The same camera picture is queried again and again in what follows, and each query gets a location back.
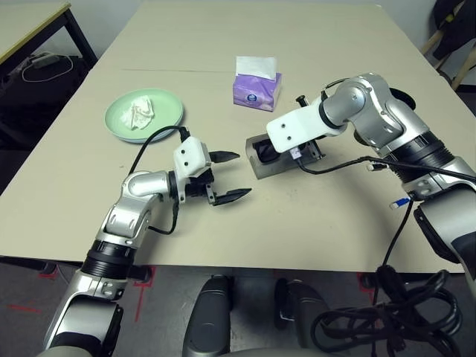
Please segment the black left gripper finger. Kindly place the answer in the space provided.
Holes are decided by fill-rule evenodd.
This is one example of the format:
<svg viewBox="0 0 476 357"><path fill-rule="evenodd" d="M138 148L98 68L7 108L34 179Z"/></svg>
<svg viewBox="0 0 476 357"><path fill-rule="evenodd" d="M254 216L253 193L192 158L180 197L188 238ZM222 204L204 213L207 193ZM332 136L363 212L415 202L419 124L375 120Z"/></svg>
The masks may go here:
<svg viewBox="0 0 476 357"><path fill-rule="evenodd" d="M223 150L209 152L209 156L211 161L215 164L224 163L239 158L239 154Z"/></svg>
<svg viewBox="0 0 476 357"><path fill-rule="evenodd" d="M229 190L221 196L217 196L212 190L208 190L208 201L210 205L220 206L235 202L251 192L251 188L240 188Z"/></svg>

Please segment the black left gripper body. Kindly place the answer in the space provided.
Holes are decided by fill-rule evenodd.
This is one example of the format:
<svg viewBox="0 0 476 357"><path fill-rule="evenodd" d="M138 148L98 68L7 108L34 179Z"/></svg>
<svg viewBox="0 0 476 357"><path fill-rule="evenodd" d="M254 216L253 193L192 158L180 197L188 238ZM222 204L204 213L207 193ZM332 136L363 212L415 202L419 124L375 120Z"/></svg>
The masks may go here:
<svg viewBox="0 0 476 357"><path fill-rule="evenodd" d="M212 188L213 182L214 176L212 169L204 171L196 178L190 178L189 183L185 185L186 197L205 197L210 205L214 205L216 203L216 194Z"/></svg>

